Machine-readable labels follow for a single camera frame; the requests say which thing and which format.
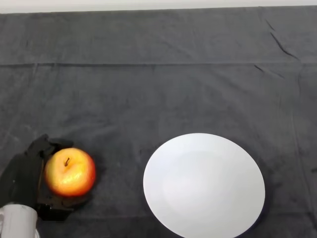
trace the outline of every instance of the table surface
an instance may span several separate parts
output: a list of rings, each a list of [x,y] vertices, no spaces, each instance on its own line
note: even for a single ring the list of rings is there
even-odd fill
[[[143,172],[178,135],[223,136],[257,162],[242,238],[317,237],[317,7],[0,15],[0,173],[42,133],[96,161],[94,199],[43,238],[176,238]]]

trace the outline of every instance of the white wall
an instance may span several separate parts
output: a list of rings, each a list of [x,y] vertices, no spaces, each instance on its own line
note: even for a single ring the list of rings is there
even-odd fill
[[[0,13],[317,5],[317,0],[0,0]]]

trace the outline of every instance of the white plate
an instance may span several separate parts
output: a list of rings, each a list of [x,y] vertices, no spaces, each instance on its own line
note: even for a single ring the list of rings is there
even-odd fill
[[[150,209],[185,238],[233,238],[252,226],[264,204],[261,171],[240,146],[211,134],[187,134],[151,156],[143,187]]]

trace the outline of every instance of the apple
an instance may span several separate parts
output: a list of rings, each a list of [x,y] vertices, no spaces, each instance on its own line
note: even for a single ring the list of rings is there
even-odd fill
[[[54,193],[67,197],[81,196],[94,185],[95,163],[80,149],[62,149],[47,161],[44,176]]]

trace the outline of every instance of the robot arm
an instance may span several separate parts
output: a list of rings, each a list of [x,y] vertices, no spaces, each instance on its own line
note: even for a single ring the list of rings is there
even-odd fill
[[[36,220],[63,221],[87,198],[61,198],[45,188],[42,172],[47,160],[73,142],[42,135],[22,154],[15,155],[0,176],[0,238],[34,238]]]

